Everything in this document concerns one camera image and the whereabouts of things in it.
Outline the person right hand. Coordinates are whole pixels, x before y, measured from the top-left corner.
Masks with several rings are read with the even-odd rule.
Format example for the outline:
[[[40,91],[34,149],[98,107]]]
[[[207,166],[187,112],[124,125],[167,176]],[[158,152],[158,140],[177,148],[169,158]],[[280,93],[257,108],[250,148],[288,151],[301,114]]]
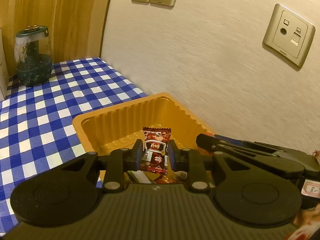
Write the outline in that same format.
[[[286,239],[292,240],[320,240],[319,236],[319,204],[313,209],[300,210],[294,220],[298,229],[288,235]]]

